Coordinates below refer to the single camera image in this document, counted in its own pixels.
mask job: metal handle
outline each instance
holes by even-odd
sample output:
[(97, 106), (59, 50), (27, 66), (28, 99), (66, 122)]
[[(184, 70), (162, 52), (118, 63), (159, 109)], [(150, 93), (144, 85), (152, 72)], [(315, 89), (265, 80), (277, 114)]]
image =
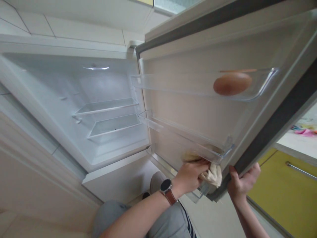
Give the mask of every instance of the metal handle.
[(289, 161), (286, 161), (285, 164), (288, 166), (288, 167), (291, 167), (299, 172), (301, 172), (302, 174), (305, 174), (306, 176), (312, 178), (313, 180), (316, 180), (317, 181), (317, 177), (311, 175), (310, 173), (307, 173), (305, 172), (304, 170), (301, 170), (300, 168), (297, 168), (296, 166), (292, 165)]

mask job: brown egg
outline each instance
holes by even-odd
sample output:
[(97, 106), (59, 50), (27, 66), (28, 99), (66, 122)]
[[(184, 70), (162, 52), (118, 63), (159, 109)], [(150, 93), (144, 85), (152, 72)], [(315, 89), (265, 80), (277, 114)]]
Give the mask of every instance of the brown egg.
[(233, 96), (250, 87), (252, 78), (245, 73), (228, 73), (214, 82), (214, 90), (223, 96)]

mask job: pink object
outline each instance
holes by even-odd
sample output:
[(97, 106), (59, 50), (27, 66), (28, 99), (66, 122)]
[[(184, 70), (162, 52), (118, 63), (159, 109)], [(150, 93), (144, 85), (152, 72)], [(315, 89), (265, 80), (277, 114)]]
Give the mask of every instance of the pink object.
[(309, 130), (309, 129), (305, 129), (302, 131), (295, 131), (295, 134), (301, 134), (302, 136), (306, 136), (306, 137), (314, 137), (315, 136), (314, 132)]

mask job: watch strap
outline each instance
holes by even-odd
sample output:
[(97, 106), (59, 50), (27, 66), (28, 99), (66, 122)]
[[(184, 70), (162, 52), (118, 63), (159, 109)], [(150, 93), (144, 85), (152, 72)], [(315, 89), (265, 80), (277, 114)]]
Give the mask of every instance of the watch strap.
[(169, 201), (169, 203), (171, 204), (171, 206), (177, 202), (171, 189), (169, 189), (164, 195), (165, 195), (166, 199)]

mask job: transparent door bin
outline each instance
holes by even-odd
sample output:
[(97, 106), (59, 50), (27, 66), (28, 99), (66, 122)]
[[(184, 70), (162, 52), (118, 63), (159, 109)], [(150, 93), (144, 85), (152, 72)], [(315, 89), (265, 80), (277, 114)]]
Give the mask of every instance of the transparent door bin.
[[(252, 101), (263, 94), (277, 72), (277, 68), (268, 68), (221, 70), (195, 74), (140, 74), (132, 75), (130, 78), (132, 85), (136, 88), (186, 93), (205, 97), (221, 96), (237, 101)], [(232, 96), (220, 95), (215, 92), (214, 83), (219, 78), (222, 78), (221, 82), (228, 83), (228, 80), (223, 80), (224, 77), (226, 79), (234, 79), (234, 88), (244, 87), (244, 83), (247, 83), (249, 86), (244, 91), (240, 93), (236, 92), (237, 94)]]
[(206, 160), (219, 164), (234, 147), (232, 138), (228, 136), (224, 145), (216, 142), (206, 141), (197, 135), (190, 134), (176, 125), (171, 125), (160, 119), (154, 118), (152, 110), (144, 111), (138, 115), (141, 123), (155, 131), (169, 137), (173, 141), (183, 145), (188, 150), (205, 158)]
[[(176, 174), (177, 170), (173, 168), (169, 163), (167, 163), (162, 157), (153, 151), (152, 147), (147, 149), (147, 153), (150, 155), (151, 162), (158, 167), (159, 170), (165, 174), (166, 177), (169, 179), (173, 179)], [(201, 186), (191, 193), (187, 193), (186, 195), (194, 202), (197, 203), (199, 199), (203, 196), (208, 194), (209, 192), (209, 184), (205, 181), (201, 184)]]
[(99, 137), (108, 133), (114, 133), (122, 131), (127, 128), (131, 128), (137, 125), (141, 125), (139, 118), (136, 114), (130, 114), (127, 116), (116, 117), (104, 121), (98, 121), (92, 128), (88, 139)]
[(99, 112), (117, 110), (120, 108), (136, 106), (139, 103), (133, 98), (110, 100), (103, 102), (88, 103), (73, 114), (73, 116), (88, 115)]

